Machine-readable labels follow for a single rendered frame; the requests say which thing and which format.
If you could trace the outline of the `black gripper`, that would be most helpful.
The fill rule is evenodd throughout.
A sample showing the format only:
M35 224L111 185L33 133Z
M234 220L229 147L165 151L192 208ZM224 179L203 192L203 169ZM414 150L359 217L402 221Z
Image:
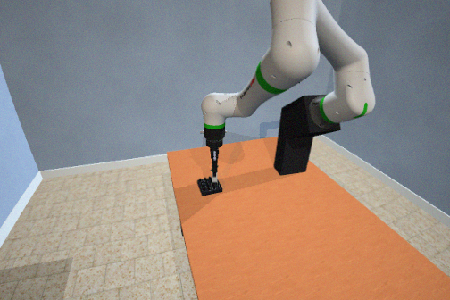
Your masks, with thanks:
M217 141L211 141L206 139L206 145L210 147L210 154L212 159L212 182L217 182L217 172L218 172L218 158L219 158L219 147L223 144L223 139Z

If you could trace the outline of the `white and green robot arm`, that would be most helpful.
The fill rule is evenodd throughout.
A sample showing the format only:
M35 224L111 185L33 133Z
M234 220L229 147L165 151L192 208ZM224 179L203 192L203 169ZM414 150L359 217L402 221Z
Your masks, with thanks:
M202 101L200 133L208 140L225 138L226 118L249 117L264 102L309 77L320 52L333 67L334 91L311 101L309 116L315 126L330 129L368 115L375 106L367 53L339 27L321 0L270 0L270 8L270 47L247 86L240 93L211 93Z

